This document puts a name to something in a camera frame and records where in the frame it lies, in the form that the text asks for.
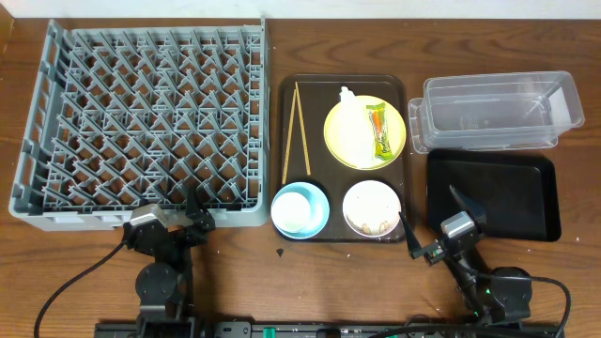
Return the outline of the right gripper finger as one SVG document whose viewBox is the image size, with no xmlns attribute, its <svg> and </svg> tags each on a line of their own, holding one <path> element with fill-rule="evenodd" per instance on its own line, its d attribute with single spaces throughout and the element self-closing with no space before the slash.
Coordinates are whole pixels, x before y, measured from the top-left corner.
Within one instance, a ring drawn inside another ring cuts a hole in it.
<svg viewBox="0 0 601 338">
<path fill-rule="evenodd" d="M 399 217 L 404 227 L 409 256 L 412 259 L 417 259 L 422 255 L 422 246 L 411 229 L 407 217 L 402 212 L 399 213 Z"/>
<path fill-rule="evenodd" d="M 487 221 L 485 209 L 482 206 L 468 198 L 467 195 L 460 192 L 455 186 L 450 185 L 449 189 L 455 202 L 459 205 L 461 210 L 467 212 L 475 222 Z"/>
</svg>

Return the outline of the pink white bowl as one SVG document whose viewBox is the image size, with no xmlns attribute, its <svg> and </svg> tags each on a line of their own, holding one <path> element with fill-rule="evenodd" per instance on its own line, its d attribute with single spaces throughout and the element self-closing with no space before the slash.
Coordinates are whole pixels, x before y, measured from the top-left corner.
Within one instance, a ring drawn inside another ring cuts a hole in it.
<svg viewBox="0 0 601 338">
<path fill-rule="evenodd" d="M 377 180 L 364 180 L 348 189 L 342 210 L 347 225 L 357 234 L 380 238 L 397 227 L 402 204 L 389 185 Z"/>
</svg>

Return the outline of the small white cup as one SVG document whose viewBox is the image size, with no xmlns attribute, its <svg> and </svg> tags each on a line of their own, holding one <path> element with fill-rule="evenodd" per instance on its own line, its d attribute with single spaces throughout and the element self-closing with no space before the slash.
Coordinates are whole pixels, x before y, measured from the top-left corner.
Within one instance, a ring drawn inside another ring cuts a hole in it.
<svg viewBox="0 0 601 338">
<path fill-rule="evenodd" d="M 307 226 L 311 217 L 309 201 L 298 192 L 277 196 L 271 207 L 271 218 L 281 230 L 298 233 Z"/>
</svg>

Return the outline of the yellow round plate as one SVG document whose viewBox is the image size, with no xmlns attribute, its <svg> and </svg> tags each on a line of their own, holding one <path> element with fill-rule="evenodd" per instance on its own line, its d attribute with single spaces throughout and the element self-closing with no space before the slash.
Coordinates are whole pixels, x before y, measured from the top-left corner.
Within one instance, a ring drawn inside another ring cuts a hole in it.
<svg viewBox="0 0 601 338">
<path fill-rule="evenodd" d="M 386 100 L 369 96 L 369 95 L 359 95 L 357 99 L 361 103 L 363 111 L 365 112 L 366 120 L 371 130 L 372 136 L 372 162 L 371 165 L 364 169 L 358 169 L 353 167 L 345 158 L 344 154 L 344 144 L 340 141 L 340 117 L 339 111 L 341 108 L 341 103 L 336 103 L 328 113 L 326 120 L 324 122 L 323 135 L 325 139 L 326 146 L 330 153 L 333 155 L 335 159 L 337 159 L 342 164 L 357 170 L 376 170 L 379 168 L 383 168 L 388 165 L 392 161 L 394 161 L 402 152 L 406 138 L 407 138 L 407 130 L 405 127 L 405 122 L 403 117 L 394 108 L 389 102 Z M 386 120 L 387 120 L 387 132 L 390 141 L 390 146 L 393 152 L 393 156 L 387 160 L 383 161 L 375 157 L 375 143 L 374 143 L 374 133 L 372 129 L 372 125 L 370 119 L 367 115 L 366 106 L 371 104 L 378 104 L 384 101 L 386 103 Z"/>
</svg>

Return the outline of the white napkin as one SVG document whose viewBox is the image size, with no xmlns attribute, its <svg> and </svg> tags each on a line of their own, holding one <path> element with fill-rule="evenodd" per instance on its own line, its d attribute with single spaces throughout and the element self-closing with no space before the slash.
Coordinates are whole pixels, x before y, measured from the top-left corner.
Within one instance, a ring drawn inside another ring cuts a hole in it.
<svg viewBox="0 0 601 338">
<path fill-rule="evenodd" d="M 365 112 L 355 94 L 346 86 L 339 93 L 341 108 L 340 141 L 344 144 L 346 160 L 358 169 L 364 169 L 372 162 L 372 136 Z"/>
</svg>

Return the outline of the green orange snack wrapper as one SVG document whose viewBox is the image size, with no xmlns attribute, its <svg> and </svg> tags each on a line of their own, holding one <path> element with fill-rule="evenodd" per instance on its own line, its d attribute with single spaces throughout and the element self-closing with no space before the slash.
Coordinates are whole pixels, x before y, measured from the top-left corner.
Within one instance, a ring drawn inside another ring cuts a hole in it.
<svg viewBox="0 0 601 338">
<path fill-rule="evenodd" d="M 366 109 L 374 133 L 375 157 L 387 161 L 393 156 L 393 152 L 387 132 L 386 103 L 382 101 L 367 105 Z"/>
</svg>

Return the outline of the wooden chopstick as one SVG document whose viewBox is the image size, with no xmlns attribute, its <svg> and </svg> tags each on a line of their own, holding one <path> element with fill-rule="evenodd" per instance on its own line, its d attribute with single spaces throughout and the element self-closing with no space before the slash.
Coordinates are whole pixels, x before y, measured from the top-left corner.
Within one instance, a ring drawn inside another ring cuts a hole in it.
<svg viewBox="0 0 601 338">
<path fill-rule="evenodd" d="M 297 104 L 297 89 L 294 89 L 293 97 L 292 97 L 292 104 L 291 104 L 291 109 L 290 109 L 290 115 L 289 115 L 289 121 L 288 121 L 287 136 L 286 136 L 285 160 L 284 160 L 283 176 L 282 176 L 283 186 L 286 184 L 286 181 L 287 181 L 287 171 L 288 171 L 289 158 L 290 158 L 290 149 L 291 149 L 291 142 L 292 142 L 292 135 L 293 135 L 294 114 L 295 114 L 295 110 L 296 110 L 296 104 Z"/>
<path fill-rule="evenodd" d="M 304 161 L 305 161 L 305 169 L 306 169 L 307 176 L 310 176 L 312 174 L 312 171 L 311 171 L 311 164 L 310 164 L 309 149 L 308 149 L 308 145 L 307 145 L 303 110 L 302 110 L 302 106 L 301 106 L 301 93 L 300 93 L 300 88 L 299 88 L 298 82 L 295 82 L 295 91 L 296 91 L 297 105 L 298 105 L 298 111 L 299 111 L 300 132 L 301 132 L 303 156 L 304 156 Z"/>
</svg>

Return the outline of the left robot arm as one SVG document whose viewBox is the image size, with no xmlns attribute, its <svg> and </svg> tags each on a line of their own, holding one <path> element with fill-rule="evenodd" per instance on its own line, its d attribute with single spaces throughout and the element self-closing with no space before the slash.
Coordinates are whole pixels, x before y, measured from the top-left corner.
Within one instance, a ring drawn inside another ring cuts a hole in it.
<svg viewBox="0 0 601 338">
<path fill-rule="evenodd" d="M 154 258 L 135 282 L 145 320 L 180 320 L 193 314 L 191 248 L 205 244 L 215 220 L 198 196 L 188 189 L 185 217 L 192 223 L 170 231 L 165 212 L 156 204 L 135 209 L 123 225 L 125 245 Z"/>
</svg>

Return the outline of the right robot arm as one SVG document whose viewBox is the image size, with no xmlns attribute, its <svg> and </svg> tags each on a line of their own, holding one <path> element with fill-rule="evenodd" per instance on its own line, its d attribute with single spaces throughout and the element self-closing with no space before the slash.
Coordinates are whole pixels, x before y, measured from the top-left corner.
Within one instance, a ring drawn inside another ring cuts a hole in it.
<svg viewBox="0 0 601 338">
<path fill-rule="evenodd" d="M 424 258 L 430 266 L 444 263 L 467 306 L 486 324 L 517 322 L 531 315 L 531 276 L 524 269 L 490 269 L 476 249 L 485 234 L 485 209 L 452 186 L 450 192 L 459 212 L 440 224 L 441 235 L 421 246 L 405 216 L 403 224 L 409 256 Z"/>
</svg>

